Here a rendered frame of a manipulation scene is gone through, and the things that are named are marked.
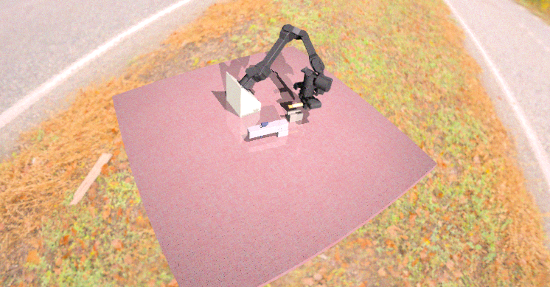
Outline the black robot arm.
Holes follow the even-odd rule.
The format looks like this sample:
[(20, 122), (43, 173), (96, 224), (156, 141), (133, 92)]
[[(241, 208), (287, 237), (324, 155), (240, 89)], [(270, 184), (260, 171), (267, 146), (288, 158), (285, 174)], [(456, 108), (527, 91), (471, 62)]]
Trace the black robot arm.
[[(302, 40), (307, 53), (309, 55), (309, 62), (313, 69), (310, 70), (308, 67), (301, 69), (301, 72), (304, 72), (304, 84), (313, 86), (316, 85), (317, 88), (314, 89), (316, 92), (315, 96), (328, 92), (331, 89), (331, 84), (333, 79), (326, 77), (324, 75), (324, 64), (321, 58), (317, 55), (314, 47), (311, 43), (309, 35), (306, 31), (299, 29), (298, 27), (291, 26), (290, 24), (284, 25), (279, 34), (279, 39), (271, 47), (270, 51), (267, 53), (265, 58), (259, 62), (254, 68), (247, 68), (245, 70), (246, 75), (237, 82), (249, 92), (249, 89), (253, 86), (255, 81), (258, 83), (261, 80), (266, 79), (269, 74), (272, 72), (270, 67), (275, 59), (278, 57), (279, 53), (283, 50), (283, 47), (286, 43), (292, 41), (293, 39)], [(316, 74), (316, 73), (318, 74)]]

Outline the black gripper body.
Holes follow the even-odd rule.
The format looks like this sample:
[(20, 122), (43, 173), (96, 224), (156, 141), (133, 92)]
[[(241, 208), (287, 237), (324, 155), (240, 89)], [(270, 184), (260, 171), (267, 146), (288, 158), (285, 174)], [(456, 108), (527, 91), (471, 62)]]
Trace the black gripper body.
[(304, 84), (303, 81), (300, 81), (295, 82), (293, 87), (295, 90), (298, 90), (298, 88), (300, 88), (300, 95), (306, 98), (305, 101), (307, 102), (309, 109), (321, 108), (322, 103), (319, 101), (318, 98), (315, 98), (313, 96), (316, 94), (314, 92), (314, 89), (317, 88), (316, 85), (309, 86)]

